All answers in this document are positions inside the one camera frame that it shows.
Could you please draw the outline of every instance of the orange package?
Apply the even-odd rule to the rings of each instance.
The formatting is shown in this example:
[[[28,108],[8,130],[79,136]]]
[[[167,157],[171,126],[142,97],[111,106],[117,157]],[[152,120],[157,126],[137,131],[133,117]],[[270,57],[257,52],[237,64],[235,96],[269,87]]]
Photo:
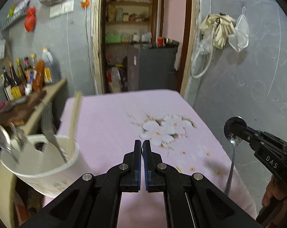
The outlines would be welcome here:
[[[33,80],[32,88],[36,92],[41,92],[43,89],[44,82],[44,61],[39,60],[36,64],[36,78]]]

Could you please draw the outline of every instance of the pink tablecloth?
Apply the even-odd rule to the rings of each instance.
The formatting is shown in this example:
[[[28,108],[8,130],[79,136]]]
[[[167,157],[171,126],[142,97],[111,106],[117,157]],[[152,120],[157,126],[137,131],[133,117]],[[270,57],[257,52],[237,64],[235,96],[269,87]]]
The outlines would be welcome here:
[[[73,98],[67,100],[58,134],[67,135]],[[200,172],[223,190],[231,161],[209,128],[179,93],[169,90],[84,97],[76,141],[94,175],[123,161],[134,141],[150,139],[163,162],[185,174]],[[162,193],[123,193],[118,227],[166,226]],[[255,203],[234,169],[230,198],[256,217]]]

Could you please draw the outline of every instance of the jar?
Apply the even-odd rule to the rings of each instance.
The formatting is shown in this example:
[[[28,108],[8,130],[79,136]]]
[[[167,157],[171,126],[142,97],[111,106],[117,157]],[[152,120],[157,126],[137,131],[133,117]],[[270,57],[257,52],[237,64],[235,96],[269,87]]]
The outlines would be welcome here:
[[[129,21],[129,13],[123,13],[123,21]]]

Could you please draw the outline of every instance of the white flower print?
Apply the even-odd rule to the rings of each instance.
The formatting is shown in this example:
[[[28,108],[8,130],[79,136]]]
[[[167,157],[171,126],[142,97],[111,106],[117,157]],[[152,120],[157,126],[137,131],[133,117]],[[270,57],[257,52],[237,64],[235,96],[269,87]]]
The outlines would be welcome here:
[[[181,116],[165,116],[161,126],[170,135],[185,135],[187,128],[193,128],[192,123],[189,120],[183,120]]]
[[[173,136],[167,134],[156,121],[147,121],[142,127],[144,132],[139,135],[140,138],[150,140],[153,146],[165,146],[174,141]]]

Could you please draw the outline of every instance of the white hose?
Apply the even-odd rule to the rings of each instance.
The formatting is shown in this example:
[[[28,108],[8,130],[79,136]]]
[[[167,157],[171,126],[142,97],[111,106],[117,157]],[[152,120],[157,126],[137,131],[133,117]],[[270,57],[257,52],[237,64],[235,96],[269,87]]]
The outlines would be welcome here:
[[[201,54],[201,51],[198,51],[192,61],[192,64],[191,64],[191,70],[190,70],[190,74],[192,76],[192,78],[200,78],[202,77],[208,70],[208,68],[210,67],[210,64],[211,64],[211,60],[212,60],[212,54],[213,54],[213,45],[211,46],[211,51],[210,51],[210,54],[209,54],[209,58],[208,58],[208,63],[206,65],[206,67],[203,69],[203,71],[200,73],[200,74],[197,74],[197,75],[194,75],[194,66],[195,66],[195,63],[196,63],[196,60],[198,58],[198,56]]]

